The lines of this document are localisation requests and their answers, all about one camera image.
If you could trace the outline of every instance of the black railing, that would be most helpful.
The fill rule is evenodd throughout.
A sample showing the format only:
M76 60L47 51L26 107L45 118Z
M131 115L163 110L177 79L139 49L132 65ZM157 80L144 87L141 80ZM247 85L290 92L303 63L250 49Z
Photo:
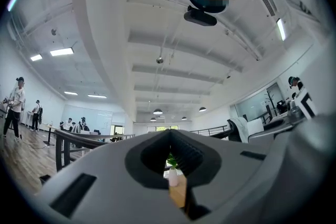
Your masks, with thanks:
M227 125L210 128L210 129L203 129L203 130L197 130L197 131L191 131L192 133L199 134L199 135L207 135L211 136L218 133L223 133L228 130Z
M70 153L74 152L85 152L87 149L94 149L98 146L102 146L108 144L107 142L101 142L97 140L101 139L111 139L124 137L132 138L135 134L131 135L91 135L91 134L77 134L77 133L69 133L61 130L55 130L56 137L56 170L60 171L65 166L69 165L70 162L75 161L76 159L70 157ZM70 144L77 145L76 149L70 149Z

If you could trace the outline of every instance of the air conditioning vent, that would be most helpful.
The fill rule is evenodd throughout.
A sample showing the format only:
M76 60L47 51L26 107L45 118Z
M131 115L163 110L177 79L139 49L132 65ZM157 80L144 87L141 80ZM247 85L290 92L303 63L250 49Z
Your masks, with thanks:
M266 7L267 7L267 9L268 9L268 11L269 11L269 13L270 13L270 15L271 15L271 16L275 16L274 9L272 8L270 2L269 2L268 0L262 0L262 1L265 3L265 5L266 5Z

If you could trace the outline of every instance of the black pants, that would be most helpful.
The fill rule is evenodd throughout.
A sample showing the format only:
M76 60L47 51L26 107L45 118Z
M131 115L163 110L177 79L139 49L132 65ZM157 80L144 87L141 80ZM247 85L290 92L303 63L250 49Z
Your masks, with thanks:
M34 115L33 115L33 123L32 123L33 129L35 127L35 129L37 130L37 124L38 124L38 114L34 113Z
M4 135L7 134L7 130L12 122L15 136L19 137L19 128L18 128L19 120L20 120L20 112L15 112L9 109L9 112L8 112L8 115L5 121L5 126L4 126Z

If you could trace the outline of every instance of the fluorescent light panel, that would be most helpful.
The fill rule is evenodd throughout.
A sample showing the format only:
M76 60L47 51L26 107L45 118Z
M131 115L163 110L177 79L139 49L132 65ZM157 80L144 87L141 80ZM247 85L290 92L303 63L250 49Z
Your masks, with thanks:
M10 0L8 5L7 5L7 10L10 12L17 0Z
M64 92L65 94L70 94L70 95L78 95L75 92Z
M285 34L285 29L283 27L284 25L282 23L282 20L278 19L277 24L278 24L278 28L279 28L279 31L280 31L280 34L281 34L281 39L282 39L282 41L284 41L286 39L286 34Z
M92 95L92 94L88 94L88 97L94 97L94 98L107 98L106 96L102 96L102 95Z
M52 56L74 54L72 48L61 49L61 50L53 50L50 53L51 53Z
M31 60L32 60L33 62L35 62L35 61L37 61L37 60L41 60L41 59L42 59L41 54L38 54L38 55L36 55L36 56L31 57Z

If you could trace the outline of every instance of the ceiling light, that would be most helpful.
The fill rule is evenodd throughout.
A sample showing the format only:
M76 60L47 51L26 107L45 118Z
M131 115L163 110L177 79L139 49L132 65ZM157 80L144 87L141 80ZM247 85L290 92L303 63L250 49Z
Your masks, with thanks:
M78 95L75 92L64 92L65 94L70 94L70 95Z
M61 49L61 50L53 50L50 53L51 53L52 56L74 54L72 48Z
M278 27L279 27L279 30L280 30L281 39L282 39L282 41L284 41L286 39L286 34L285 34L285 29L283 27L284 25L282 24L282 20L278 19L277 24L278 24Z
M162 110L161 109L155 109L153 114L155 115L160 115L160 114L163 114Z
M37 61L37 60L41 60L41 59L42 59L41 54L38 54L38 55L36 55L36 56L31 57L31 60L32 60L33 62L35 62L35 61Z
M103 95L92 95L92 94L88 94L88 97L94 97L94 98L107 98L106 96L103 96Z
M10 0L7 5L7 10L10 12L17 0Z

